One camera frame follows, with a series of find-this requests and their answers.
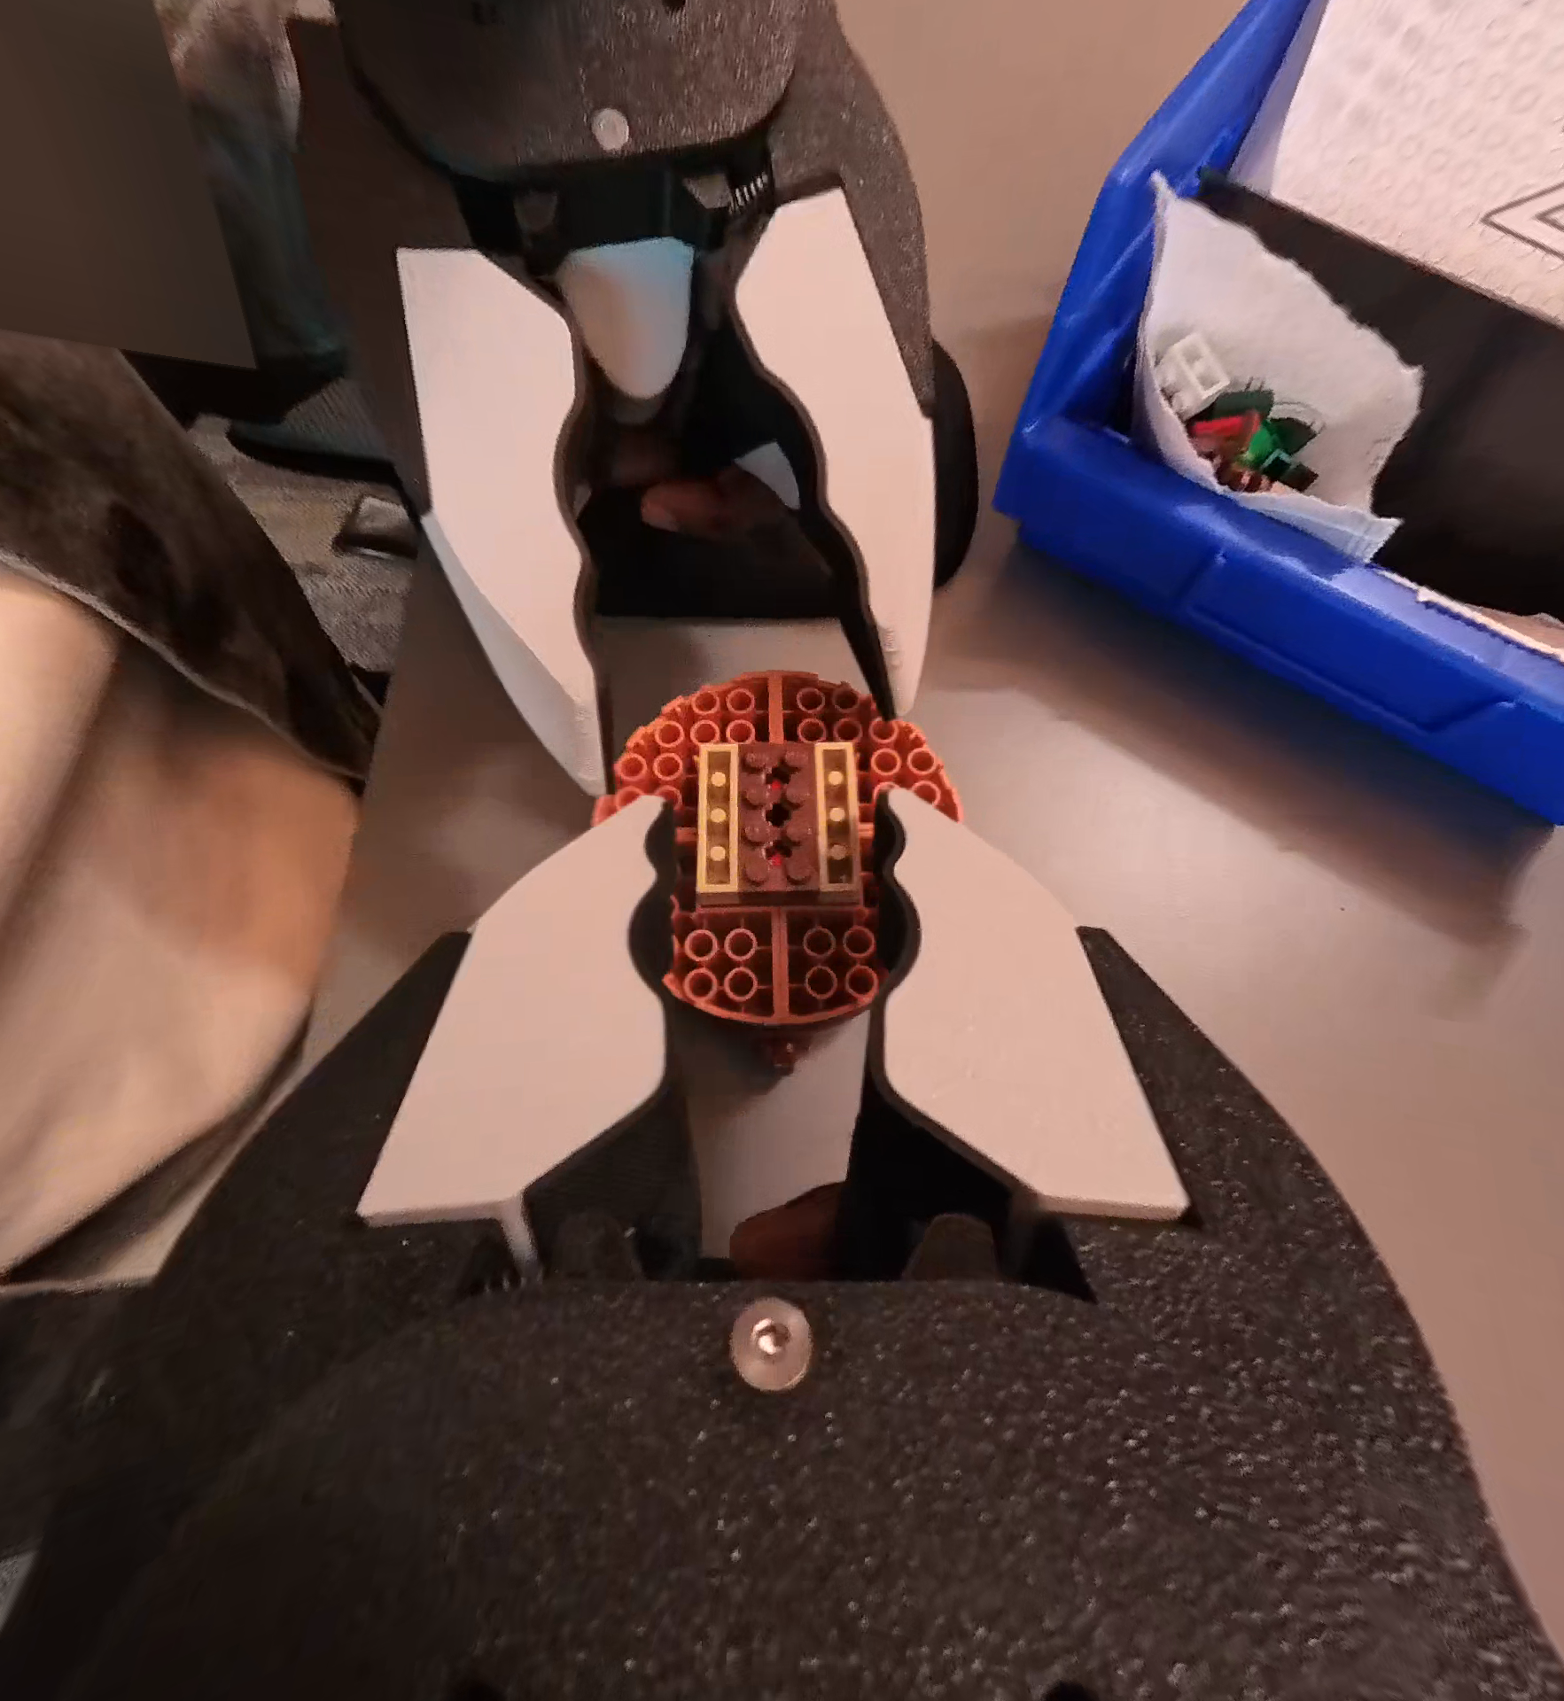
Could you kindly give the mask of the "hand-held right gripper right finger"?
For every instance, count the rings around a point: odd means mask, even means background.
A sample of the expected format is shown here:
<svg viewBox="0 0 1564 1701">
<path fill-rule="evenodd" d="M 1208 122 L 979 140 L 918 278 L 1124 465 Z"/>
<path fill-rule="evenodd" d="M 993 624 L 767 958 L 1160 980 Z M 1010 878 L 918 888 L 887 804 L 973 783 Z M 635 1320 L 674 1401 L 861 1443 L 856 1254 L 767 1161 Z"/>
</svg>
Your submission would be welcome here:
<svg viewBox="0 0 1564 1701">
<path fill-rule="evenodd" d="M 879 798 L 879 828 L 896 928 L 870 1020 L 887 1098 L 1023 1204 L 1180 1226 L 1191 1189 L 1077 919 L 909 789 Z"/>
</svg>

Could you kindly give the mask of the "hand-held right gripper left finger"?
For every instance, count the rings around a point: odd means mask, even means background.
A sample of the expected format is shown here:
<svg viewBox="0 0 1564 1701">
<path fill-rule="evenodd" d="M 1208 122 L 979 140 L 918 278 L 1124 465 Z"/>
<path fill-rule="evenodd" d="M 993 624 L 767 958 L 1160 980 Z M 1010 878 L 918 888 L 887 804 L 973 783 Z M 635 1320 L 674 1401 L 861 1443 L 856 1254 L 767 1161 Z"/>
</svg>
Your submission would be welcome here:
<svg viewBox="0 0 1564 1701">
<path fill-rule="evenodd" d="M 540 1265 L 527 1194 L 661 1093 L 661 995 L 635 920 L 667 893 L 674 804 L 650 796 L 478 919 L 358 1204 L 364 1226 L 498 1226 L 517 1265 Z"/>
</svg>

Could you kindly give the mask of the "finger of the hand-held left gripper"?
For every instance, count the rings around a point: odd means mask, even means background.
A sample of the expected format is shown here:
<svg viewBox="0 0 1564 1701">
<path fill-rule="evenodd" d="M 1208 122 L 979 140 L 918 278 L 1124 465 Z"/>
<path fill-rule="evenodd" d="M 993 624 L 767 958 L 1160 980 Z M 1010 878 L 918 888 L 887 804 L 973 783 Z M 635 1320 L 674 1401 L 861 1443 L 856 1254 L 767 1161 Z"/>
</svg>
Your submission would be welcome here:
<svg viewBox="0 0 1564 1701">
<path fill-rule="evenodd" d="M 937 602 L 937 429 L 909 389 L 847 196 L 770 214 L 738 284 L 738 334 L 809 453 L 797 519 L 847 559 L 847 641 L 881 714 L 909 714 Z"/>
<path fill-rule="evenodd" d="M 400 248 L 429 546 L 520 722 L 605 789 L 600 676 L 585 644 L 585 541 L 566 503 L 580 353 L 552 298 L 478 248 Z"/>
</svg>

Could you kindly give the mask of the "lego flower pot model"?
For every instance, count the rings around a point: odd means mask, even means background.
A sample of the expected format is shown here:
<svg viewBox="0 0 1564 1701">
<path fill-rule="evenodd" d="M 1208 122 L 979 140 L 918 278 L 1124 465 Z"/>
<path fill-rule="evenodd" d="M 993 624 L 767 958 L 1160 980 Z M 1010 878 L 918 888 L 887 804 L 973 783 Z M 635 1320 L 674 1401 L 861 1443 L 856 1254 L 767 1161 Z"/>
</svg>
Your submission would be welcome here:
<svg viewBox="0 0 1564 1701">
<path fill-rule="evenodd" d="M 777 1075 L 881 992 L 870 816 L 887 789 L 967 818 L 921 726 L 797 670 L 674 698 L 608 764 L 593 826 L 636 798 L 667 798 L 678 826 L 661 992 L 750 1033 Z"/>
</svg>

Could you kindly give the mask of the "small white lego brick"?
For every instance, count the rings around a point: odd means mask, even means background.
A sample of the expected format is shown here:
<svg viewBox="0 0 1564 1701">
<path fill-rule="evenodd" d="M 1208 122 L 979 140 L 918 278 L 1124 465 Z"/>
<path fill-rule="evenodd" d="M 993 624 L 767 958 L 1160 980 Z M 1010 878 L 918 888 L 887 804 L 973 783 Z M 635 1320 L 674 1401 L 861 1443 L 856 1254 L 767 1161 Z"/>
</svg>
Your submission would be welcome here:
<svg viewBox="0 0 1564 1701">
<path fill-rule="evenodd" d="M 1180 418 L 1199 418 L 1232 389 L 1232 375 L 1203 334 L 1185 334 L 1153 358 L 1153 386 Z"/>
</svg>

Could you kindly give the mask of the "pile of small lego pieces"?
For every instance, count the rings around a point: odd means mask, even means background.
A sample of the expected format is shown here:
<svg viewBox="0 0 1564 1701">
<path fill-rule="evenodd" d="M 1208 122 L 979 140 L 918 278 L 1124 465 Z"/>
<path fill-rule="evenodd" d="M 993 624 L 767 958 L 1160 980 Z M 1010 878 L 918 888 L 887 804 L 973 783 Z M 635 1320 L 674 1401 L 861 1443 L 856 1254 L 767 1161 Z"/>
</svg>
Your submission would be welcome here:
<svg viewBox="0 0 1564 1701">
<path fill-rule="evenodd" d="M 1191 448 L 1239 499 L 1309 495 L 1315 468 L 1308 448 L 1322 429 L 1325 418 L 1315 408 L 1271 389 L 1225 389 L 1185 418 Z"/>
</svg>

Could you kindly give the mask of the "torn white paper bag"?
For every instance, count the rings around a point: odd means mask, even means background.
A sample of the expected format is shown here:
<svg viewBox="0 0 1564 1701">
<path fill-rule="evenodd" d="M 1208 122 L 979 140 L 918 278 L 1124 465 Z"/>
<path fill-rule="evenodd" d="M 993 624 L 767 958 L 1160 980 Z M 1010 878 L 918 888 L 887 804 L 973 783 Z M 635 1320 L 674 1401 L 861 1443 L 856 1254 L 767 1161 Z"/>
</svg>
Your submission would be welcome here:
<svg viewBox="0 0 1564 1701">
<path fill-rule="evenodd" d="M 1232 375 L 1232 389 L 1271 389 L 1325 418 L 1308 448 L 1309 495 L 1225 495 L 1191 448 L 1185 418 L 1153 386 L 1153 358 L 1185 334 L 1203 334 Z M 1355 324 L 1302 266 L 1271 255 L 1254 230 L 1215 214 L 1203 201 L 1153 179 L 1153 268 L 1133 334 L 1130 380 L 1133 437 L 1203 495 L 1298 525 L 1355 568 L 1379 568 L 1397 519 L 1376 513 L 1376 485 L 1422 408 L 1422 373 L 1409 368 L 1376 325 Z M 1556 615 L 1504 615 L 1455 607 L 1443 592 L 1414 587 L 1482 627 L 1503 627 L 1523 649 L 1564 665 L 1564 624 Z"/>
</svg>

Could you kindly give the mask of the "blue plastic bin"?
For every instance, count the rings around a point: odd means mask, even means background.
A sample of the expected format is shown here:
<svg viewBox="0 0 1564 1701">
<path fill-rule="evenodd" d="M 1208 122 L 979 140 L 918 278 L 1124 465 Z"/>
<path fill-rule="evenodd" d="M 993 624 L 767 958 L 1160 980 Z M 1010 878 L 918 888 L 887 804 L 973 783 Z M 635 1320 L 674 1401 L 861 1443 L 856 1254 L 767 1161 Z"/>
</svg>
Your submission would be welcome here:
<svg viewBox="0 0 1564 1701">
<path fill-rule="evenodd" d="M 1302 0 L 1242 7 L 1110 167 L 993 508 L 1023 546 L 1564 826 L 1559 659 L 1194 486 L 1124 434 L 1153 266 L 1148 174 L 1194 196 L 1203 169 L 1239 155 L 1302 19 Z"/>
</svg>

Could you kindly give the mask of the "person's left hand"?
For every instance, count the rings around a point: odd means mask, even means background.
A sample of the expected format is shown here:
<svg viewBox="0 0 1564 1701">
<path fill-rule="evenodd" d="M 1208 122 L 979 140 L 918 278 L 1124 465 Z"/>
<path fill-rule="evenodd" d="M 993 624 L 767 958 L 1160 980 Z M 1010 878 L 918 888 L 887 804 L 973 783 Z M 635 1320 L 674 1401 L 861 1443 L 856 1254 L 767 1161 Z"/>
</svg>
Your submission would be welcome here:
<svg viewBox="0 0 1564 1701">
<path fill-rule="evenodd" d="M 762 525 L 791 523 L 791 503 L 750 468 L 724 465 L 714 474 L 689 474 L 683 434 L 667 424 L 661 400 L 608 395 L 600 403 L 593 486 L 636 503 L 636 523 L 654 530 L 738 541 Z"/>
</svg>

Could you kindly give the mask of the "person's beige shirt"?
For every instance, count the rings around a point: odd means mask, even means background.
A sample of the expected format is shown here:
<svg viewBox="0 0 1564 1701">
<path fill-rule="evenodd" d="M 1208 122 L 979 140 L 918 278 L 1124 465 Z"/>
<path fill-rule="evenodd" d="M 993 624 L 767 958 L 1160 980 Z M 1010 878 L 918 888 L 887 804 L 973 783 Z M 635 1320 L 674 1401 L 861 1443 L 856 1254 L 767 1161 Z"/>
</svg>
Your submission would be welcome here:
<svg viewBox="0 0 1564 1701">
<path fill-rule="evenodd" d="M 0 568 L 0 1276 L 259 1098 L 353 837 L 340 777 Z"/>
</svg>

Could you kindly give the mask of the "black bin divider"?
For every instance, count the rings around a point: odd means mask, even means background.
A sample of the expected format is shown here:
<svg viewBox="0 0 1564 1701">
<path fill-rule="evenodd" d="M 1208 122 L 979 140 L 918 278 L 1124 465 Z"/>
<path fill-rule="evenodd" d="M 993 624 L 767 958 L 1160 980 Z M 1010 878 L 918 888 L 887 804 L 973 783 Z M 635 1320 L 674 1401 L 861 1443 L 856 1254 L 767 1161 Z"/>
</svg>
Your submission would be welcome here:
<svg viewBox="0 0 1564 1701">
<path fill-rule="evenodd" d="M 1564 334 L 1216 169 L 1199 201 L 1422 373 L 1422 408 L 1376 485 L 1376 513 L 1397 519 L 1379 568 L 1564 624 Z"/>
</svg>

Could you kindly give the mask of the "white dotted paper bag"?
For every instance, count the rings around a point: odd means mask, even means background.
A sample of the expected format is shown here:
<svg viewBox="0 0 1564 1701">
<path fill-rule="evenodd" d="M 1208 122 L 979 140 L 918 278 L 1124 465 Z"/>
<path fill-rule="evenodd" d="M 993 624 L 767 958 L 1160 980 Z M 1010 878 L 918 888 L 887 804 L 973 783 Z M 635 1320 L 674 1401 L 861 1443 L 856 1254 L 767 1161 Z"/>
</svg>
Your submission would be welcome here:
<svg viewBox="0 0 1564 1701">
<path fill-rule="evenodd" d="M 1309 7 L 1232 179 L 1564 325 L 1564 0 Z"/>
</svg>

